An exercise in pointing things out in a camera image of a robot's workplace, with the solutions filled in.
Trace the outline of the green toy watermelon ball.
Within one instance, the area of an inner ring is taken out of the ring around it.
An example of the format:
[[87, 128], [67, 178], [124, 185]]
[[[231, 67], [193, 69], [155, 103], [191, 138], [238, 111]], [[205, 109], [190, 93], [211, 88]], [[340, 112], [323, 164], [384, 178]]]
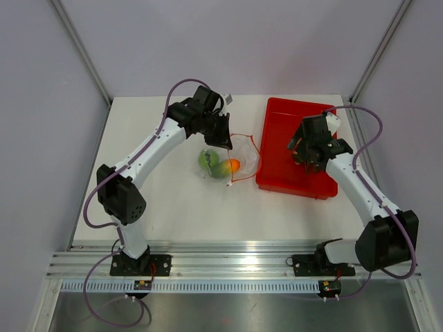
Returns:
[[219, 154], [214, 149], [202, 149], [197, 161], [200, 168], [209, 170], [219, 163]]

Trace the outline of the green orange toy mango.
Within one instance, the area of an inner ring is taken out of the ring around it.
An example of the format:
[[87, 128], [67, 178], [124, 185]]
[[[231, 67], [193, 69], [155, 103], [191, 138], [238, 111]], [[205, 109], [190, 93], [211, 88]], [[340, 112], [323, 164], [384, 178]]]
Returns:
[[240, 167], [241, 162], [237, 159], [223, 160], [210, 168], [210, 176], [212, 178], [226, 178], [238, 172]]

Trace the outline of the clear orange zip top bag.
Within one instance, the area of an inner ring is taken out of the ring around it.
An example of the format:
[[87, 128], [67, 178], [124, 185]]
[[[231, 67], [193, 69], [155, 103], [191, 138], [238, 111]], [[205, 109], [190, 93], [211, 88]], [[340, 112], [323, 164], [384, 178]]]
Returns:
[[196, 159], [197, 175], [208, 183], [223, 185], [230, 187], [234, 183], [245, 181], [254, 178], [261, 168], [260, 152], [255, 143], [253, 135], [244, 133], [233, 133], [230, 135], [233, 148], [231, 150], [222, 149], [218, 147], [205, 146], [202, 149], [214, 149], [219, 154], [219, 161], [227, 159], [237, 159], [241, 162], [241, 167], [238, 172], [226, 178], [212, 178], [210, 176], [210, 169], [203, 170], [198, 164], [198, 156]]

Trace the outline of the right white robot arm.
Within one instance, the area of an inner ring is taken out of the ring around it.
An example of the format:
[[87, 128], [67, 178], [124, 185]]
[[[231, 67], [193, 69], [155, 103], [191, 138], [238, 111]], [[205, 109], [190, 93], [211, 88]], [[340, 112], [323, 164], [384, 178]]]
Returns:
[[331, 112], [303, 118], [287, 148], [296, 163], [325, 172], [343, 190], [357, 211], [363, 232], [356, 240], [333, 239], [317, 246], [314, 265], [330, 274], [339, 264], [355, 264], [368, 272], [409, 261], [403, 277], [415, 271], [419, 220], [403, 211], [374, 184], [357, 163], [356, 153], [334, 134], [341, 120]]

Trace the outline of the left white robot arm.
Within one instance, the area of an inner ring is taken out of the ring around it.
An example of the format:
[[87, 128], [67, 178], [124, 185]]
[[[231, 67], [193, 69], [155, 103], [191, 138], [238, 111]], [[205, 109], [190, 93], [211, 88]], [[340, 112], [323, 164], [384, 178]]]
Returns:
[[98, 202], [116, 224], [120, 249], [113, 258], [119, 275], [146, 275], [154, 271], [154, 259], [139, 221], [147, 203], [140, 192], [156, 166], [191, 135], [200, 133], [207, 145], [231, 150], [229, 95], [207, 86], [194, 95], [166, 104], [155, 129], [126, 159], [113, 167], [101, 165], [96, 172]]

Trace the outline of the red plastic tray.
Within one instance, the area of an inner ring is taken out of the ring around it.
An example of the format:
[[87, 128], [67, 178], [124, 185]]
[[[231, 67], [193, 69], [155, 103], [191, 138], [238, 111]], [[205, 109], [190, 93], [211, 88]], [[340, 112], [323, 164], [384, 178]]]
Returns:
[[260, 143], [261, 167], [255, 182], [261, 190], [326, 200], [338, 194], [337, 183], [325, 172], [307, 171], [287, 149], [302, 119], [321, 114], [330, 104], [269, 98]]

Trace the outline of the right small circuit board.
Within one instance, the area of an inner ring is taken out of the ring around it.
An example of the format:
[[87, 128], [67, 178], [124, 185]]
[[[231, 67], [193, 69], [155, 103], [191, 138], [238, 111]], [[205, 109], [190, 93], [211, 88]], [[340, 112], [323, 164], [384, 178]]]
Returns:
[[320, 281], [319, 286], [320, 290], [326, 293], [340, 293], [342, 289], [340, 280]]

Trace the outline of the small circuit board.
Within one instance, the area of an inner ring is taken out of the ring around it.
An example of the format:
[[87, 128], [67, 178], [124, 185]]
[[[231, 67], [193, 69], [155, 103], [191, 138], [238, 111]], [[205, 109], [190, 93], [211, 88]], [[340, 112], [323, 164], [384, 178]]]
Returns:
[[326, 293], [340, 293], [342, 289], [340, 280], [320, 281], [319, 286], [320, 290]]
[[151, 291], [152, 281], [150, 280], [136, 280], [134, 282], [135, 291]]

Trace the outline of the left small circuit board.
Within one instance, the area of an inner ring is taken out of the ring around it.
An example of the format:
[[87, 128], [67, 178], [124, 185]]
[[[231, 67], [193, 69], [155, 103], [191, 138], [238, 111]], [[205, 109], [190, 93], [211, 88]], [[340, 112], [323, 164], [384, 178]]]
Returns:
[[150, 280], [136, 280], [134, 282], [135, 291], [151, 291], [152, 281]]

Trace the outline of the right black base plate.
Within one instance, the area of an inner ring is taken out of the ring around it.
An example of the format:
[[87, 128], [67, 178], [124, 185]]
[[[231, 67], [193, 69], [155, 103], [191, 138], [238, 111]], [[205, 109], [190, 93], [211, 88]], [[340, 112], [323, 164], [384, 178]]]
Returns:
[[353, 277], [355, 269], [346, 263], [332, 264], [312, 255], [292, 255], [292, 267], [296, 277]]

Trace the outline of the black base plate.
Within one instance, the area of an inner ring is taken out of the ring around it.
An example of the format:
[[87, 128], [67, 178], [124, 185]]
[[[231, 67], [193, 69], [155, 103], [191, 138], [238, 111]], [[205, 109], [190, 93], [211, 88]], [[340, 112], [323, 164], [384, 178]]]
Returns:
[[312, 255], [292, 255], [292, 267], [296, 277], [353, 277], [355, 269], [346, 263], [332, 264]]
[[113, 277], [168, 277], [171, 263], [171, 255], [149, 254], [132, 259], [123, 253], [113, 256], [109, 274]]

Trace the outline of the right aluminium corner post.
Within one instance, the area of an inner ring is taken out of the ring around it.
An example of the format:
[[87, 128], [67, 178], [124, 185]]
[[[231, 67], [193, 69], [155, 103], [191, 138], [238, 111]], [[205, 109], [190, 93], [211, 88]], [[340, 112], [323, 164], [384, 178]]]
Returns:
[[387, 28], [385, 29], [377, 47], [375, 48], [370, 61], [368, 62], [366, 68], [364, 69], [358, 83], [356, 84], [353, 92], [348, 98], [348, 102], [351, 104], [356, 104], [361, 95], [363, 94], [366, 86], [368, 85], [371, 77], [376, 71], [379, 63], [381, 62], [383, 56], [385, 55], [391, 41], [394, 39], [402, 21], [407, 16], [409, 10], [414, 4], [414, 0], [402, 0], [395, 10]]

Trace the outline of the aluminium corner post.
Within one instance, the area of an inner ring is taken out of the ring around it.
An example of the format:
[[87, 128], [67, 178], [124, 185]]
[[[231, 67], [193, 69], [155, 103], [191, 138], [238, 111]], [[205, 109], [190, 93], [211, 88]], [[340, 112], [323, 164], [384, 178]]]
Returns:
[[51, 8], [54, 10], [57, 18], [60, 20], [63, 29], [65, 29], [67, 36], [71, 44], [73, 45], [76, 53], [78, 54], [78, 57], [82, 62], [82, 65], [84, 66], [86, 72], [88, 73], [91, 81], [93, 82], [93, 85], [95, 86], [96, 90], [99, 92], [103, 102], [107, 105], [107, 109], [110, 110], [113, 98], [108, 92], [105, 83], [103, 82], [99, 72], [97, 71], [96, 66], [94, 65], [82, 41], [82, 38], [77, 28], [75, 27], [72, 18], [68, 13], [68, 10], [63, 4], [63, 1], [49, 0], [48, 3], [50, 4]]
[[407, 16], [409, 10], [414, 4], [414, 0], [402, 0], [395, 10], [387, 28], [385, 29], [377, 47], [375, 48], [370, 61], [368, 62], [366, 68], [364, 69], [358, 83], [356, 84], [353, 92], [348, 98], [348, 102], [351, 104], [356, 104], [361, 95], [363, 94], [366, 86], [368, 85], [371, 77], [376, 71], [379, 63], [381, 62], [383, 56], [385, 55], [391, 41], [394, 39], [402, 21]]

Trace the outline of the aluminium rail frame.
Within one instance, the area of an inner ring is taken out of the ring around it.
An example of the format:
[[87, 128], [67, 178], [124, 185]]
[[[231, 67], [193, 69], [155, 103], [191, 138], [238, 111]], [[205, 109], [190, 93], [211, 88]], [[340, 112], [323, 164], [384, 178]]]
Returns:
[[[293, 241], [160, 241], [148, 244], [154, 254], [172, 255], [170, 279], [292, 279], [289, 257], [314, 251], [316, 240]], [[54, 252], [49, 279], [86, 276], [104, 259], [93, 277], [109, 276], [111, 240], [75, 240], [67, 251]]]

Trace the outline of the left aluminium corner post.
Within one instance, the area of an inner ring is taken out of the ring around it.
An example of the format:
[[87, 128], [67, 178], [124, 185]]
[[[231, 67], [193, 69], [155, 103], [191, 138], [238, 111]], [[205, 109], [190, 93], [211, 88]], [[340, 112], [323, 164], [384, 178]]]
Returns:
[[65, 29], [67, 36], [71, 44], [73, 45], [76, 53], [78, 54], [78, 57], [82, 62], [82, 65], [84, 66], [86, 72], [88, 73], [91, 81], [93, 82], [93, 85], [95, 86], [96, 90], [99, 92], [103, 102], [107, 105], [107, 109], [110, 110], [113, 98], [108, 92], [105, 83], [103, 82], [99, 72], [97, 71], [96, 66], [94, 65], [82, 41], [82, 38], [77, 28], [75, 27], [72, 18], [68, 13], [68, 10], [63, 4], [63, 1], [49, 0], [48, 3], [50, 4], [51, 8], [54, 10], [57, 18], [60, 20], [63, 29]]

